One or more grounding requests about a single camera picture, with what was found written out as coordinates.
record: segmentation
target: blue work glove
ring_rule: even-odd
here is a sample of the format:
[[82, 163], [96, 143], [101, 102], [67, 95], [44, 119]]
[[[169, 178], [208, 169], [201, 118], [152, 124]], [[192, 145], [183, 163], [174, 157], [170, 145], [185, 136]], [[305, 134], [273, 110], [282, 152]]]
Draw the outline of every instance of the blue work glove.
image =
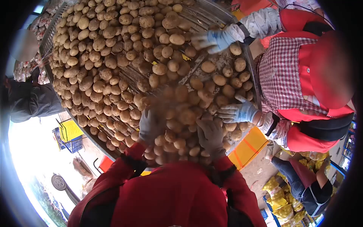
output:
[[161, 134], [164, 134], [166, 128], [166, 119], [157, 108], [146, 108], [142, 112], [140, 119], [139, 139], [148, 145], [154, 144], [154, 140]]
[[226, 30], [201, 32], [194, 35], [191, 40], [195, 49], [208, 48], [209, 54], [221, 52], [236, 41]]
[[258, 112], [258, 109], [243, 96], [237, 94], [235, 98], [242, 102], [242, 104], [221, 106], [218, 110], [220, 114], [218, 116], [223, 118], [224, 123], [234, 122], [252, 122], [254, 115]]

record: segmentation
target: plastic crate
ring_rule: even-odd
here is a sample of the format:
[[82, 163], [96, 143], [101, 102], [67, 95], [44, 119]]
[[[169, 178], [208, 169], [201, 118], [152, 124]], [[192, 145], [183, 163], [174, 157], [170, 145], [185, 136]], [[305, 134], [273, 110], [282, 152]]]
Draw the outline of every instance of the plastic crate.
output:
[[82, 149], [82, 136], [78, 136], [72, 140], [70, 140], [70, 142], [68, 141], [67, 143], [65, 143], [65, 145], [63, 145], [60, 141], [61, 141], [61, 135], [59, 132], [59, 128], [55, 128], [53, 129], [53, 133], [57, 139], [57, 143], [58, 146], [61, 150], [68, 148], [68, 150], [73, 154], [77, 151], [79, 151], [80, 149]]

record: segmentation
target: gray work glove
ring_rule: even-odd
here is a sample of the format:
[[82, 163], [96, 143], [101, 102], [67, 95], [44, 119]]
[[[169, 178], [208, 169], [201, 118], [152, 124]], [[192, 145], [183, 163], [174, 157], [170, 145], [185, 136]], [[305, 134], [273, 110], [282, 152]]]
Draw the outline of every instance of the gray work glove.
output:
[[165, 132], [165, 116], [157, 108], [147, 108], [142, 112], [139, 125], [139, 139], [152, 145], [156, 137]]
[[213, 160], [225, 156], [223, 132], [219, 123], [211, 120], [197, 120], [199, 143]]

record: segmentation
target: tree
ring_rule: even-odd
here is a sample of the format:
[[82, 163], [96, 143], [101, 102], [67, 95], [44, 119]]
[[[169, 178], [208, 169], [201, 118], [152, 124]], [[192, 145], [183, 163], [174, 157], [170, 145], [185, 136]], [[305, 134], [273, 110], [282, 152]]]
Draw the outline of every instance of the tree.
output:
[[36, 177], [33, 177], [32, 182], [29, 183], [29, 186], [34, 193], [34, 196], [37, 198], [39, 204], [42, 206], [44, 211], [48, 214], [50, 219], [58, 226], [58, 227], [66, 227], [67, 224], [62, 216], [59, 216], [58, 213], [48, 204], [47, 193], [44, 193], [44, 186], [38, 181]]

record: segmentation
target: gloved hand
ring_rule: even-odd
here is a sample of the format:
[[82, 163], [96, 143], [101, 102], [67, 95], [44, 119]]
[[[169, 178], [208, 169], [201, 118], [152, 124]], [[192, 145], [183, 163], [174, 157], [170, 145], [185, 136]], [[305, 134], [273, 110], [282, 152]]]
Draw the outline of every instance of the gloved hand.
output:
[[158, 113], [157, 108], [146, 108], [140, 119], [139, 139], [148, 145], [154, 144], [154, 140], [165, 132], [166, 119]]
[[237, 94], [235, 98], [242, 102], [242, 104], [221, 106], [218, 110], [220, 114], [218, 116], [223, 118], [224, 123], [234, 122], [252, 122], [254, 115], [258, 112], [258, 109], [243, 96]]
[[219, 123], [211, 120], [197, 120], [198, 137], [200, 145], [207, 151], [213, 160], [225, 156], [223, 149], [223, 132]]
[[208, 48], [209, 54], [214, 54], [227, 49], [237, 40], [243, 42], [245, 36], [242, 30], [236, 25], [231, 24], [219, 31], [206, 31], [194, 35], [191, 38], [195, 49]]

